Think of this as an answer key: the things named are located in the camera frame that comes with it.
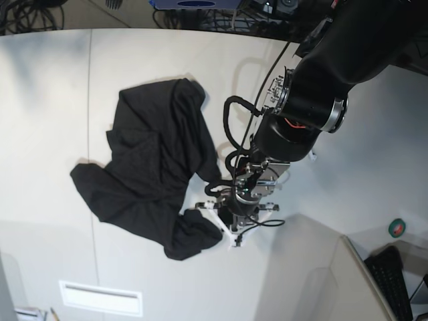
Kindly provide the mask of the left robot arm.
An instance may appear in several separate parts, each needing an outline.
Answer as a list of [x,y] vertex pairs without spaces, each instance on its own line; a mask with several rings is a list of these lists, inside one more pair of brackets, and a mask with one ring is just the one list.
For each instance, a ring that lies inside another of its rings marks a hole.
[[224,232],[241,237],[261,227],[261,211],[276,211],[261,198],[275,189],[293,162],[311,151],[320,133],[335,133],[348,109],[348,94],[383,71],[427,22],[426,1],[334,1],[332,10],[312,34],[314,45],[300,44],[298,65],[263,83],[272,105],[258,109],[239,96],[226,99],[223,123],[231,135],[233,103],[261,118],[255,133],[233,143],[225,159],[228,181],[206,186],[215,198],[203,208],[216,212]]

